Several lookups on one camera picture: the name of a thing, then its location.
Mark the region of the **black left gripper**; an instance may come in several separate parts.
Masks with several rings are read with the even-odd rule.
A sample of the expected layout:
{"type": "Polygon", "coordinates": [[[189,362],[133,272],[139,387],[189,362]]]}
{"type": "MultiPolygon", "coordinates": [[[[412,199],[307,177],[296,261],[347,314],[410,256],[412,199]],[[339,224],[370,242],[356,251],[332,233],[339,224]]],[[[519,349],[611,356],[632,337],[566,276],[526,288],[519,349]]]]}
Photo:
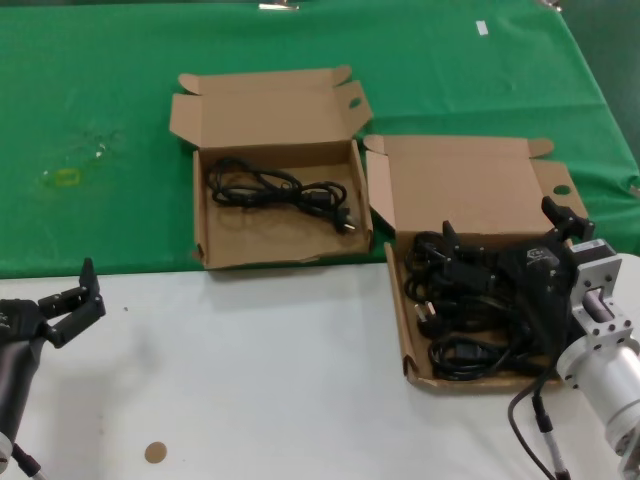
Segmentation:
{"type": "Polygon", "coordinates": [[[105,315],[93,260],[85,258],[77,287],[37,303],[21,299],[1,301],[1,345],[45,339],[47,335],[55,348],[62,348],[105,315]],[[48,320],[62,319],[55,325],[46,326],[44,315],[48,320]]]}

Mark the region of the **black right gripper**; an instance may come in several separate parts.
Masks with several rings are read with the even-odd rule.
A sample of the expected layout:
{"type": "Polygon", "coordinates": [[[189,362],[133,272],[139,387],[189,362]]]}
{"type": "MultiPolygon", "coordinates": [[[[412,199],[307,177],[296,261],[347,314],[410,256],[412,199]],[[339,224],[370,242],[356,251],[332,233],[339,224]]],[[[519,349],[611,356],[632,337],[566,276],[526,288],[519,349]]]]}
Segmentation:
{"type": "Polygon", "coordinates": [[[451,223],[444,221],[444,272],[452,282],[470,290],[494,290],[497,260],[498,270],[513,287],[516,304],[542,349],[562,351],[570,323],[572,280],[562,243],[592,240],[595,224],[550,196],[542,199],[542,212],[552,223],[544,236],[507,246],[498,255],[484,246],[463,244],[451,223]]]}

